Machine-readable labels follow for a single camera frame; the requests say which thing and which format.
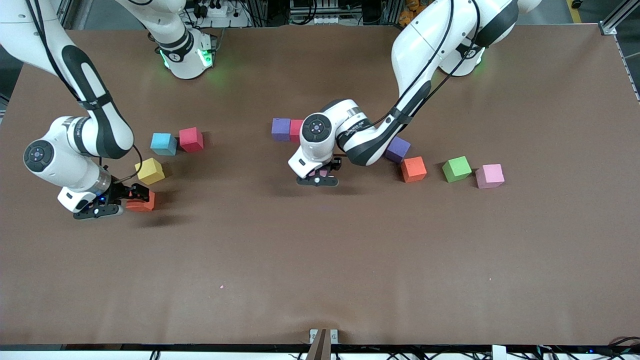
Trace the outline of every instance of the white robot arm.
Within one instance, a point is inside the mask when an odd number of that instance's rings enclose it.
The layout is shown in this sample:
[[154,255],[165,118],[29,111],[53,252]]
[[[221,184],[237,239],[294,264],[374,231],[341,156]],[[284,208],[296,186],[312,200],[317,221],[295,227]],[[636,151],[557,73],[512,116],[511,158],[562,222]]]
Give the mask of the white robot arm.
[[[212,37],[187,30],[178,13],[185,0],[139,3],[118,0],[154,36],[165,65],[178,78],[190,79],[212,65]],[[60,117],[25,150],[24,163],[36,176],[58,186],[58,200],[76,218],[122,213],[120,199],[148,200],[148,189],[112,177],[90,157],[119,159],[133,146],[131,128],[122,118],[91,59],[69,39],[48,0],[4,0],[0,10],[0,45],[11,55],[58,76],[88,112],[88,117]]]
[[89,117],[56,119],[24,153],[27,168],[62,186],[58,199],[77,213],[112,182],[109,173],[89,157],[125,156],[133,145],[133,132],[91,59],[69,39],[48,1],[5,1],[0,44],[19,60],[60,77],[89,113]]
[[305,119],[300,129],[300,147],[289,160],[298,183],[305,183],[304,178],[310,173],[316,174],[315,170],[332,162],[336,143],[356,165],[376,162],[391,139],[429,99],[431,78],[439,65],[452,63],[449,73],[456,73],[467,61],[471,66],[464,70],[470,72],[479,62],[482,48],[502,40],[511,31],[519,3],[530,10],[535,7],[531,3],[539,2],[436,0],[429,5],[394,42],[392,64],[399,98],[382,119],[372,123],[352,100],[332,101]]
[[216,37],[187,29],[179,13],[186,0],[116,0],[154,37],[173,75],[193,79],[213,66]]

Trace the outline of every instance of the cube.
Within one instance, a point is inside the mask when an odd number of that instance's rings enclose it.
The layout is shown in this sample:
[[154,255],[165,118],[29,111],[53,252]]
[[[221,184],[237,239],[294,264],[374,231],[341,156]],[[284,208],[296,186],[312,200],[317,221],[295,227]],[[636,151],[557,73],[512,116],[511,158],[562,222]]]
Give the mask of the cube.
[[471,167],[467,161],[466,156],[460,156],[459,158],[451,159],[447,161],[442,167],[444,176],[447,178],[447,182],[453,183],[459,181],[471,174]]
[[146,212],[152,211],[156,206],[156,193],[149,190],[149,201],[139,200],[139,199],[129,199],[127,200],[127,210],[135,211],[135,212]]
[[300,143],[300,128],[302,127],[302,123],[304,120],[294,120],[291,119],[291,124],[289,126],[289,138],[291,142]]
[[[136,171],[140,168],[140,163],[136,164]],[[142,168],[138,172],[138,179],[147,185],[156,183],[164,179],[162,165],[154,158],[142,161]]]
[[497,188],[504,183],[502,165],[483,165],[481,168],[476,170],[476,180],[478,182],[478,188],[480,189]]
[[411,144],[407,141],[402,140],[399,137],[393,138],[385,151],[385,157],[394,163],[400,164],[402,159],[406,156],[407,151]]
[[427,168],[424,167],[422,156],[404,159],[400,163],[400,167],[402,169],[402,177],[406,183],[422,180],[427,176]]
[[168,133],[154,133],[151,138],[151,150],[158,155],[175,156],[178,140]]
[[197,127],[180,130],[180,147],[186,152],[196,152],[204,149],[202,133]]
[[289,131],[291,130],[291,119],[273,118],[271,123],[271,137],[277,142],[291,141]]

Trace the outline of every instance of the cable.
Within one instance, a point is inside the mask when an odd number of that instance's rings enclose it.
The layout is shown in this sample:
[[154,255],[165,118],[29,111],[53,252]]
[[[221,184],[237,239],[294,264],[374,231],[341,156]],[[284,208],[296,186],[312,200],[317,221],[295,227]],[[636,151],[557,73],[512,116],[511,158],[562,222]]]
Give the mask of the cable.
[[467,49],[467,51],[465,51],[465,54],[460,58],[460,61],[453,68],[453,70],[450,71],[450,73],[447,74],[447,76],[444,78],[444,80],[442,80],[438,84],[438,86],[436,86],[436,88],[429,95],[427,95],[427,97],[425,97],[424,100],[422,100],[420,102],[418,107],[413,111],[414,114],[417,113],[418,111],[420,111],[420,109],[422,108],[422,105],[424,105],[427,101],[429,101],[429,99],[438,92],[438,90],[442,87],[442,85],[444,85],[444,83],[446,83],[447,80],[449,80],[449,78],[451,78],[451,76],[457,71],[457,69],[460,67],[460,65],[462,65],[462,63],[467,59],[467,56],[468,56],[469,52],[472,49],[477,51],[477,48],[475,48],[474,45],[476,44],[476,39],[477,39],[478,33],[480,31],[480,8],[478,7],[478,4],[477,4],[476,0],[471,0],[471,1],[473,2],[474,6],[476,8],[476,33],[474,34],[474,37],[471,40],[471,44],[469,44],[469,48]]
[[240,3],[242,4],[242,7],[244,9],[244,12],[250,16],[254,21],[258,21],[259,25],[262,26],[263,20],[260,17],[255,17],[250,11],[249,9],[246,7],[246,4],[244,3],[244,1],[240,1]]
[[125,177],[125,178],[123,178],[123,179],[120,179],[120,180],[116,180],[116,181],[114,181],[114,182],[113,182],[114,184],[120,184],[120,183],[121,183],[121,182],[123,182],[123,181],[129,180],[129,179],[132,179],[134,176],[138,175],[138,172],[140,172],[140,169],[142,169],[142,154],[140,154],[140,150],[138,150],[138,148],[136,147],[136,144],[133,144],[133,145],[132,145],[132,147],[133,147],[133,148],[136,150],[136,152],[138,153],[138,157],[139,157],[139,159],[140,159],[140,166],[138,166],[138,169],[136,170],[136,172],[135,172],[135,173],[133,173],[133,175],[129,175],[129,176],[127,176],[127,177]]
[[637,337],[637,336],[629,336],[627,338],[623,338],[623,339],[620,339],[620,340],[618,340],[618,341],[616,341],[614,343],[611,343],[608,346],[609,347],[615,347],[615,346],[618,346],[618,345],[620,345],[622,343],[626,343],[627,341],[631,341],[631,340],[640,340],[640,338]]
[[531,358],[529,356],[526,356],[524,353],[522,354],[522,356],[512,352],[509,352],[508,354],[511,356],[519,357],[520,359],[531,360]]
[[[440,41],[440,43],[438,44],[438,47],[436,47],[436,51],[433,52],[433,55],[431,56],[431,58],[429,59],[429,61],[427,61],[427,64],[422,68],[422,70],[418,73],[418,75],[416,75],[415,79],[413,79],[413,81],[411,82],[411,84],[409,84],[409,86],[407,86],[406,90],[402,93],[402,95],[400,95],[400,97],[398,98],[398,100],[396,101],[396,103],[393,105],[393,107],[395,108],[399,103],[400,103],[400,99],[402,99],[406,93],[409,91],[409,89],[415,85],[416,81],[418,81],[418,79],[422,76],[422,74],[427,70],[427,68],[429,67],[429,65],[431,65],[431,62],[433,62],[433,59],[436,58],[436,55],[440,52],[440,49],[442,48],[442,45],[444,44],[445,40],[447,40],[447,35],[449,35],[449,30],[451,30],[451,23],[453,22],[453,3],[454,0],[451,0],[451,9],[449,11],[449,21],[447,22],[447,29],[444,32],[444,36],[442,37],[442,40]],[[480,17],[478,15],[478,22],[476,24],[476,28],[478,28],[479,23],[480,23]],[[422,107],[422,105],[425,103],[426,101],[423,101],[417,108],[417,110],[415,112],[417,112],[418,110],[420,110],[420,108]],[[358,131],[363,131],[366,129],[369,129],[370,127],[373,127],[377,124],[379,124],[380,122],[382,122],[382,120],[384,120],[387,117],[387,115],[382,116],[380,119],[378,119],[376,122],[373,122],[367,126],[364,126],[361,129],[358,129]]]
[[404,30],[404,28],[402,26],[396,24],[395,22],[381,22],[378,25],[391,25],[391,26],[395,27],[396,29],[398,29],[400,31]]
[[558,348],[558,350],[560,350],[560,352],[567,354],[570,358],[572,358],[573,360],[580,360],[577,357],[575,357],[572,353],[570,353],[569,351],[564,351],[561,347],[559,347],[558,345],[556,345],[556,347]]
[[187,14],[187,17],[189,18],[189,25],[191,25],[192,28],[197,29],[196,24],[193,22],[193,19],[191,18],[191,15],[189,14],[189,12],[186,9],[184,9],[183,12]]
[[222,46],[222,39],[225,37],[225,30],[227,28],[222,28],[222,33],[220,34],[220,37],[218,39],[218,41],[216,42],[216,51],[220,50],[220,47]]
[[25,0],[25,2],[27,3],[27,7],[29,8],[29,14],[33,19],[33,24],[35,25],[35,28],[38,32],[40,41],[42,41],[42,45],[44,46],[45,53],[47,53],[47,58],[49,59],[49,63],[51,63],[51,67],[53,68],[53,71],[60,78],[62,83],[65,84],[65,86],[67,87],[71,95],[73,95],[76,98],[76,101],[81,101],[76,90],[71,86],[71,84],[69,84],[67,79],[64,77],[64,75],[62,74],[62,71],[60,70],[60,68],[58,67],[58,64],[56,63],[56,60],[53,58],[53,54],[51,54],[51,50],[49,49],[49,45],[47,44],[47,34],[44,29],[44,21],[42,20],[42,11],[40,10],[40,2],[38,0],[33,0],[35,4],[36,12],[38,14],[37,17],[36,17],[36,13],[33,11],[31,0]]
[[311,22],[311,20],[313,20],[316,17],[317,10],[318,10],[317,0],[313,0],[313,3],[309,5],[309,14],[307,15],[307,18],[305,20],[303,20],[302,22],[295,22],[289,19],[289,22],[294,25],[307,25],[309,22]]
[[145,5],[149,5],[153,0],[148,0],[146,3],[137,3],[133,0],[129,0],[130,3],[134,4],[134,5],[139,5],[139,6],[145,6]]

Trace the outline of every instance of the orange cube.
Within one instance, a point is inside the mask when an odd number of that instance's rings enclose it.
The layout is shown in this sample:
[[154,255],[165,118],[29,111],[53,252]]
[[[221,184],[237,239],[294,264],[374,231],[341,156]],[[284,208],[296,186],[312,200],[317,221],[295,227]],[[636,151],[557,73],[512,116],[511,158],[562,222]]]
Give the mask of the orange cube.
[[424,166],[422,156],[417,158],[404,159],[400,163],[402,168],[402,176],[406,183],[422,180],[427,176],[427,168]]
[[127,200],[127,210],[136,212],[152,211],[156,206],[156,193],[149,190],[149,201],[139,199]]

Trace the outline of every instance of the metal frame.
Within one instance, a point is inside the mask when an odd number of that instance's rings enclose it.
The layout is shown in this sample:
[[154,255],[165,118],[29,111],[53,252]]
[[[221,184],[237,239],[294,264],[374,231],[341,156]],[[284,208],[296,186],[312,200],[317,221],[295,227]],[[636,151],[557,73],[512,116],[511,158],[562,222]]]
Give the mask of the metal frame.
[[615,35],[616,26],[626,19],[640,5],[640,0],[624,0],[603,21],[600,21],[600,32],[603,35]]

